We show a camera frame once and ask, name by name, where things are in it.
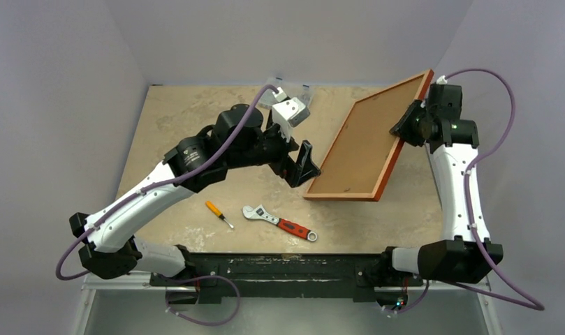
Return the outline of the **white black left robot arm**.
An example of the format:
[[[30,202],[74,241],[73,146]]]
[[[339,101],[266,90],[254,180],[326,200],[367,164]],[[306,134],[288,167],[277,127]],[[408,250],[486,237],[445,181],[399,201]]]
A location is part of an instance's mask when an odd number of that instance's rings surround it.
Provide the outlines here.
[[[109,207],[70,217],[73,235],[82,240],[82,266],[103,279],[138,270],[167,276],[176,285],[190,283],[194,266],[185,247],[151,244],[137,238],[137,231],[174,204],[225,180],[232,169],[268,165],[292,188],[319,176],[311,144],[298,144],[292,136],[309,115],[297,99],[273,105],[267,116],[247,104],[221,112],[215,124],[181,140]]]

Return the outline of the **yellow handled screwdriver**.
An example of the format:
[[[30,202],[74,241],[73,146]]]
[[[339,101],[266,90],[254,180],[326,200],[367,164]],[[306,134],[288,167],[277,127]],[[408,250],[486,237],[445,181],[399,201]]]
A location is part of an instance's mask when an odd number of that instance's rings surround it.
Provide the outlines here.
[[[205,202],[205,206],[220,220],[225,222],[230,229],[234,228],[234,225],[225,217],[225,215],[210,201]]]

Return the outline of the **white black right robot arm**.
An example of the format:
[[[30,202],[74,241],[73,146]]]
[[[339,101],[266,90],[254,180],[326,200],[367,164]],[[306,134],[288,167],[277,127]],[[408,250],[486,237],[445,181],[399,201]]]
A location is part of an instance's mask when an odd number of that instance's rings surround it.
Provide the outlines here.
[[[483,219],[477,173],[479,136],[472,120],[461,118],[462,88],[431,84],[426,100],[414,100],[390,133],[427,149],[443,214],[438,241],[419,247],[389,247],[378,274],[394,284],[405,273],[426,280],[479,283],[504,257]]]

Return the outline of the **red wooden photo frame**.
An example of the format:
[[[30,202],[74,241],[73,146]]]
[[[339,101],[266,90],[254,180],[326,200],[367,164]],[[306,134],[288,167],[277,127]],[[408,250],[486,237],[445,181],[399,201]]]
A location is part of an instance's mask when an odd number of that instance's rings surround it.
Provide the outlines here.
[[[431,69],[356,100],[303,197],[311,201],[377,202],[388,184],[403,140],[389,130],[401,119]]]

